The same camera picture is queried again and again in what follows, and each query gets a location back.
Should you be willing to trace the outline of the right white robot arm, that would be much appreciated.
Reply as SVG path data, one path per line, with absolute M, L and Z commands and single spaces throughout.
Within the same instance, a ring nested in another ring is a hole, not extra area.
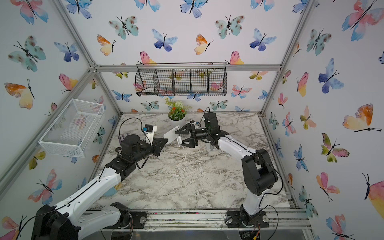
M 248 193 L 242 204 L 242 212 L 247 217 L 255 217 L 262 211 L 262 200 L 278 181 L 278 173 L 274 168 L 269 153 L 255 150 L 235 140 L 229 133 L 222 130 L 215 113 L 203 115 L 204 128 L 187 123 L 170 131 L 176 137 L 179 146 L 194 148 L 199 141 L 210 144 L 218 150 L 231 155 L 240 161 L 243 178 Z

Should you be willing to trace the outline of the green artificial plant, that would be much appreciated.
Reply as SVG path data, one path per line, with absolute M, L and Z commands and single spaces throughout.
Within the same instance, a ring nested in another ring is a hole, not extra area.
M 187 111 L 191 110 L 192 107 L 185 105 L 182 101 L 173 101 L 172 99 L 165 99 L 166 105 L 169 107 L 168 117 L 172 119 L 182 119 L 186 117 Z

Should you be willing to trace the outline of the white mesh wall basket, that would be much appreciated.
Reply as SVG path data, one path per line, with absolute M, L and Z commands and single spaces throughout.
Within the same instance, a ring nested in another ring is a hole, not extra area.
M 51 155 L 84 158 L 104 113 L 103 104 L 71 99 L 39 139 L 39 145 Z

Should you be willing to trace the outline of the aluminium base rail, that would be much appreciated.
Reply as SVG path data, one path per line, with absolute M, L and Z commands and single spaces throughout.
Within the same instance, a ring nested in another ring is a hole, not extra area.
M 304 210 L 263 210 L 248 223 L 240 210 L 131 210 L 134 231 L 311 230 Z

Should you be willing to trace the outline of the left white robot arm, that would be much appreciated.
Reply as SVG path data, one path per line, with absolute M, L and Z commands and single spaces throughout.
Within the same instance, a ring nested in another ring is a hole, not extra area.
M 65 200 L 50 207 L 44 205 L 36 215 L 33 240 L 82 240 L 109 226 L 133 227 L 130 209 L 115 202 L 100 212 L 85 216 L 85 211 L 107 191 L 127 178 L 138 162 L 150 155 L 158 157 L 167 144 L 164 138 L 154 138 L 148 144 L 137 135 L 128 135 L 121 142 L 118 155 L 106 164 L 102 172 Z

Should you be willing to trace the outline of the white flower pot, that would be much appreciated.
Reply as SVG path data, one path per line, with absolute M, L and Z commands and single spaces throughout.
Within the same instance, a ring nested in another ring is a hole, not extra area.
M 182 119 L 172 119 L 171 116 L 169 116 L 169 120 L 172 126 L 181 126 L 184 125 L 186 122 L 186 117 L 183 117 Z

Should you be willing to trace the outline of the blue handled brush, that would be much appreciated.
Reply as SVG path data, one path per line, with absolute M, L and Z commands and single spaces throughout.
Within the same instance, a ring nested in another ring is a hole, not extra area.
M 115 195 L 118 190 L 120 190 L 121 188 L 123 187 L 123 184 L 122 183 L 119 183 L 117 185 L 115 185 L 114 187 L 110 188 L 107 192 L 104 193 L 104 196 L 105 197 L 110 197 L 110 196 L 113 196 Z

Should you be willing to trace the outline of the grey folding phone stand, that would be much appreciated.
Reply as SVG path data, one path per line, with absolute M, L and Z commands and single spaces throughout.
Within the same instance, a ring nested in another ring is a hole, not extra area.
M 215 150 L 215 147 L 211 144 L 206 144 L 206 147 L 207 147 L 208 151 L 214 151 Z

